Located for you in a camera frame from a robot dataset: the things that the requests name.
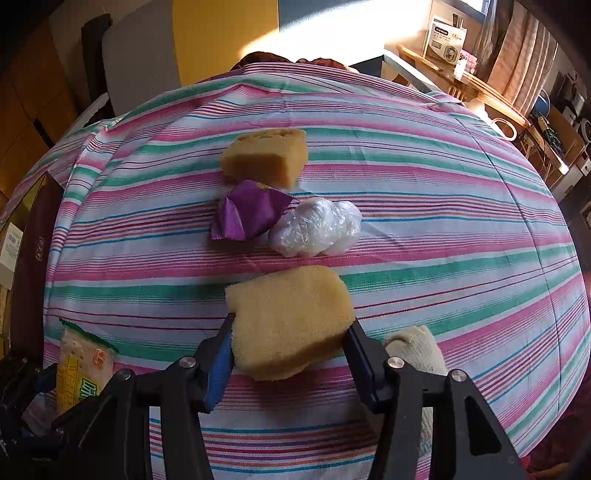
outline sponge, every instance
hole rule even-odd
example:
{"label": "sponge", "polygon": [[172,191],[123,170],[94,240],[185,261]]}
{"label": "sponge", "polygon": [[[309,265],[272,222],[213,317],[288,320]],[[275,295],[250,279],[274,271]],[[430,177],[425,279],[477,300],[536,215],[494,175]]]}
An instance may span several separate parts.
{"label": "sponge", "polygon": [[235,180],[292,189],[307,161],[304,130],[259,130],[236,137],[222,155],[222,171]]}
{"label": "sponge", "polygon": [[347,287],[318,265],[231,285],[226,302],[236,314],[236,366],[255,380],[281,380],[332,358],[355,321]]}

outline plastic bag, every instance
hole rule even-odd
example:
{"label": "plastic bag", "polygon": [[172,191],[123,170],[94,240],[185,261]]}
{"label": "plastic bag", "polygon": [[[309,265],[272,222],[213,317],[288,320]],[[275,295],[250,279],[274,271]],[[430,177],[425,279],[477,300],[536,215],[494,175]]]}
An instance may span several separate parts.
{"label": "plastic bag", "polygon": [[65,325],[57,362],[57,412],[62,414],[79,401],[99,395],[113,376],[116,348],[75,323]]}
{"label": "plastic bag", "polygon": [[361,212],[351,202],[304,200],[269,231],[269,245],[284,257],[340,255],[361,236]]}

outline striped tablecloth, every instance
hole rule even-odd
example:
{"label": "striped tablecloth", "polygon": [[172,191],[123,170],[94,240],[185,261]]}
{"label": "striped tablecloth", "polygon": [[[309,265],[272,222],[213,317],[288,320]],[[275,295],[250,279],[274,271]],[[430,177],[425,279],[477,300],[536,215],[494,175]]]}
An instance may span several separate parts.
{"label": "striped tablecloth", "polygon": [[[222,151],[238,134],[275,127],[307,132],[297,200],[350,200],[363,213],[346,254],[284,259],[209,240],[230,189]],[[512,145],[443,93],[327,67],[250,65],[66,137],[3,218],[46,170],[67,184],[47,272],[47,364],[63,317],[115,344],[117,368],[164,368],[217,331],[229,283],[322,264],[346,283],[372,337],[427,324],[520,454],[558,419],[586,368],[589,309],[556,202]],[[235,371],[202,426],[216,479],[358,479],[375,450],[342,356],[276,383]]]}

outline curtain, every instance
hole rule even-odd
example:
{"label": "curtain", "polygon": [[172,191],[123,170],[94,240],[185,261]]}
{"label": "curtain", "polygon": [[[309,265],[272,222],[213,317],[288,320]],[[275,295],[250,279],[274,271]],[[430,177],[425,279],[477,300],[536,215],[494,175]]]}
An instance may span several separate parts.
{"label": "curtain", "polygon": [[491,0],[472,54],[478,59],[476,76],[488,81],[513,15],[514,0]]}
{"label": "curtain", "polygon": [[548,78],[557,47],[546,27],[515,2],[488,85],[527,116]]}

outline wooden cabinet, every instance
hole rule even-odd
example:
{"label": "wooden cabinet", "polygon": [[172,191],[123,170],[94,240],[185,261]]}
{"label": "wooden cabinet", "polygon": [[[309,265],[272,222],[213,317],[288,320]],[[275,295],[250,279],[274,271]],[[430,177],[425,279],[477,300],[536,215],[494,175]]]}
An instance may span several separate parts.
{"label": "wooden cabinet", "polygon": [[47,20],[0,76],[0,212],[77,113]]}
{"label": "wooden cabinet", "polygon": [[25,130],[29,119],[7,75],[0,77],[0,158]]}
{"label": "wooden cabinet", "polygon": [[76,107],[68,90],[63,90],[38,115],[43,130],[56,143],[76,120]]}
{"label": "wooden cabinet", "polygon": [[0,191],[10,198],[18,183],[49,147],[29,124],[0,160]]}
{"label": "wooden cabinet", "polygon": [[47,20],[25,40],[12,60],[9,74],[31,120],[65,90],[66,75]]}

